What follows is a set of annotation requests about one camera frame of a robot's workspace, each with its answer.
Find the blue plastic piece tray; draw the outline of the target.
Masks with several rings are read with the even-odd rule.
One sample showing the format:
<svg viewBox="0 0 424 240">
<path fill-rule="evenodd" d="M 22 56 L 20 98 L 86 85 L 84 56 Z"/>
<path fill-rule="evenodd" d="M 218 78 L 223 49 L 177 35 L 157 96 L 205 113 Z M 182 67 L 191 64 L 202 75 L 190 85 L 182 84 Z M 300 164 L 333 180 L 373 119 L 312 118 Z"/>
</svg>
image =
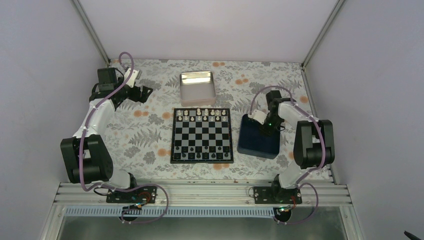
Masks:
<svg viewBox="0 0 424 240">
<path fill-rule="evenodd" d="M 275 159 L 280 153 L 281 133 L 274 131 L 266 135 L 260 130 L 260 123 L 244 114 L 241 117 L 237 151 L 240 154 Z"/>
</svg>

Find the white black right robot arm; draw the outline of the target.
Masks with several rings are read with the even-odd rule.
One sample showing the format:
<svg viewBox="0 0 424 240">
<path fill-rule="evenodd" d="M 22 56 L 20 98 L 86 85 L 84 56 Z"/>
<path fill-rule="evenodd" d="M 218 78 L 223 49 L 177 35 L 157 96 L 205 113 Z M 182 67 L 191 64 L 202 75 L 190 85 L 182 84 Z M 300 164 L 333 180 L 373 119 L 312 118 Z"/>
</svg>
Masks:
<svg viewBox="0 0 424 240">
<path fill-rule="evenodd" d="M 292 98 L 283 98 L 278 90 L 266 94 L 268 114 L 260 127 L 261 133 L 271 136 L 281 131 L 282 123 L 295 128 L 294 161 L 279 173 L 271 184 L 271 198 L 278 204 L 290 197 L 290 190 L 309 173 L 334 161 L 333 125 L 301 109 Z"/>
</svg>

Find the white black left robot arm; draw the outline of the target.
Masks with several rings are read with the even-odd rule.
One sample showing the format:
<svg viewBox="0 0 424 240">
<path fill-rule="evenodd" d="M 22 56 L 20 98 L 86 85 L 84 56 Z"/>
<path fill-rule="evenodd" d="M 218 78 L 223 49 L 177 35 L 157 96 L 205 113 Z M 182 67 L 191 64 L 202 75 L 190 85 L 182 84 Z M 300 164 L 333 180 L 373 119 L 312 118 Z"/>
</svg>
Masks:
<svg viewBox="0 0 424 240">
<path fill-rule="evenodd" d="M 115 67 L 99 68 L 89 97 L 89 110 L 79 129 L 60 143 L 66 173 L 72 184 L 93 184 L 114 191 L 131 203 L 139 197 L 135 177 L 114 167 L 113 159 L 102 139 L 117 108 L 125 101 L 145 103 L 153 89 L 136 86 L 141 70 L 127 68 L 117 76 Z"/>
</svg>

